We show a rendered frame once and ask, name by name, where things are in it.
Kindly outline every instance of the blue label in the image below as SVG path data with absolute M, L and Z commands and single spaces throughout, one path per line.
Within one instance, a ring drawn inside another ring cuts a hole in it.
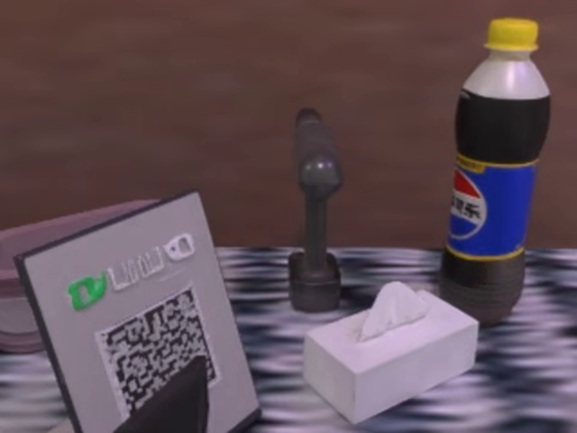
M 448 247 L 464 258 L 505 259 L 525 243 L 536 164 L 457 158 Z

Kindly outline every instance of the pepsi bottle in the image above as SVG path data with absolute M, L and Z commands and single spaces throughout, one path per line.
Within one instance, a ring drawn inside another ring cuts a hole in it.
M 482 325 L 500 322 L 523 290 L 525 238 L 550 95 L 530 58 L 537 23 L 490 23 L 489 57 L 463 85 L 439 294 Z

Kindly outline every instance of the brown wall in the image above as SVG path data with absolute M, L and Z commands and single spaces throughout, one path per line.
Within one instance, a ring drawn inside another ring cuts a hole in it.
M 294 244 L 291 127 L 315 106 L 339 245 L 439 246 L 453 111 L 489 19 L 541 23 L 553 122 L 529 243 L 577 246 L 577 2 L 5 0 L 0 226 L 200 189 L 220 245 Z

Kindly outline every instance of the container lid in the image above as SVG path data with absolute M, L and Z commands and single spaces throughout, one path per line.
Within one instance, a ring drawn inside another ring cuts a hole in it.
M 532 20 L 499 18 L 489 24 L 485 47 L 491 50 L 534 51 L 539 25 Z

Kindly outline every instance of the qr code sign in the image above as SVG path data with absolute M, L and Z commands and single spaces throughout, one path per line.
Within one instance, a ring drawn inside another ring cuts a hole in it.
M 197 355 L 206 357 L 209 385 L 218 380 L 192 284 L 96 340 L 123 420 Z

